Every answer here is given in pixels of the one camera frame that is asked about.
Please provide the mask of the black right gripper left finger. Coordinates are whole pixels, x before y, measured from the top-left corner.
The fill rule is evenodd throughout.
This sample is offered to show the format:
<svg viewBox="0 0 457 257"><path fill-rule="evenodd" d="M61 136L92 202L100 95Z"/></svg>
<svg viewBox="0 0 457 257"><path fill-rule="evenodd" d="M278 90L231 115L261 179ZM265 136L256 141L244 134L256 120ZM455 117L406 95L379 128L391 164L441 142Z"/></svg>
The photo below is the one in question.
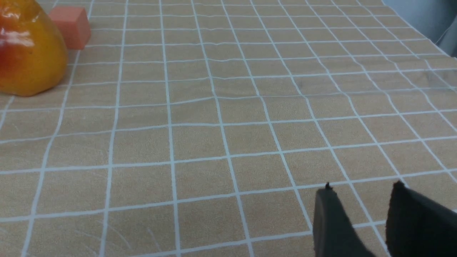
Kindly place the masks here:
<svg viewBox="0 0 457 257"><path fill-rule="evenodd" d="M329 183L315 195L313 242L316 257L374 257L357 235Z"/></svg>

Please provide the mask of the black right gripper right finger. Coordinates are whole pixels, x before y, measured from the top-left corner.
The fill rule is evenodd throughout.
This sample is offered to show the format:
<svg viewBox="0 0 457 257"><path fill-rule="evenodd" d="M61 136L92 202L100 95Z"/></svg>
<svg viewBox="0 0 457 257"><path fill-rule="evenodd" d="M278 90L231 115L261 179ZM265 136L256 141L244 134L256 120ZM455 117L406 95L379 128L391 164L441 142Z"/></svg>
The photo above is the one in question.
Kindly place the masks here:
<svg viewBox="0 0 457 257"><path fill-rule="evenodd" d="M395 182L387 212L386 244L392 257L455 257L457 214L403 182Z"/></svg>

